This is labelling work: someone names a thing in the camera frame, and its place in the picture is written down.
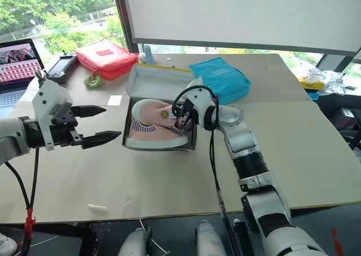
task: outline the blue bag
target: blue bag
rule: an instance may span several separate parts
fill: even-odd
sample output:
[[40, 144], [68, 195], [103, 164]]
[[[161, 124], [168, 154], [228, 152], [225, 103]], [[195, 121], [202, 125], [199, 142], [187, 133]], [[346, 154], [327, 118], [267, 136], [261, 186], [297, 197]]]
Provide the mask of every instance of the blue bag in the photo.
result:
[[221, 105], [228, 104], [248, 94], [250, 81], [238, 69], [222, 58], [190, 65], [195, 78], [202, 77], [203, 85], [218, 95]]

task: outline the remote controller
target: remote controller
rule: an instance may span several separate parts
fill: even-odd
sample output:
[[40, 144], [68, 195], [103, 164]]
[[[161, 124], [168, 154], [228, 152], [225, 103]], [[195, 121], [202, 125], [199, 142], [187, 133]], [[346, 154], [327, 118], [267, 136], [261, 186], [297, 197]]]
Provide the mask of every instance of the remote controller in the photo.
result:
[[76, 55], [61, 56], [50, 71], [47, 72], [47, 78], [58, 84], [64, 84], [74, 72], [78, 63], [79, 60]]

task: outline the red pouch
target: red pouch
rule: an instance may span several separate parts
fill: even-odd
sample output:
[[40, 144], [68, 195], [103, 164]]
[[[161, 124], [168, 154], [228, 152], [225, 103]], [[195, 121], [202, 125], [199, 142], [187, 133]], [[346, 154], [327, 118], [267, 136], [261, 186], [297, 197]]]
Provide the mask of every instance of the red pouch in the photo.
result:
[[137, 54], [129, 53], [127, 49], [102, 39], [90, 45], [75, 49], [82, 65], [106, 80], [113, 80], [129, 72], [137, 62]]

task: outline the shoe box lid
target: shoe box lid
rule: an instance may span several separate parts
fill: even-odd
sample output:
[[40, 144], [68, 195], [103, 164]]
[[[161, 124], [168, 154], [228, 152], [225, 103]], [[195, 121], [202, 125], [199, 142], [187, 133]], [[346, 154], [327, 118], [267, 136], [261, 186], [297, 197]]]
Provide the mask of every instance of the shoe box lid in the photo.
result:
[[132, 98], [174, 99], [194, 80], [192, 71], [136, 63], [133, 65], [126, 91]]

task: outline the laptop screen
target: laptop screen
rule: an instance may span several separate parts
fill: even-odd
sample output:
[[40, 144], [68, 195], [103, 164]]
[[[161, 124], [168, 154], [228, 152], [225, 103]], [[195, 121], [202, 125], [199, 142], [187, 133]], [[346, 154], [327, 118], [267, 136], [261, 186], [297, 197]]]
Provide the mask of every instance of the laptop screen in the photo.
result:
[[0, 44], [0, 86], [30, 82], [43, 64], [31, 40]]

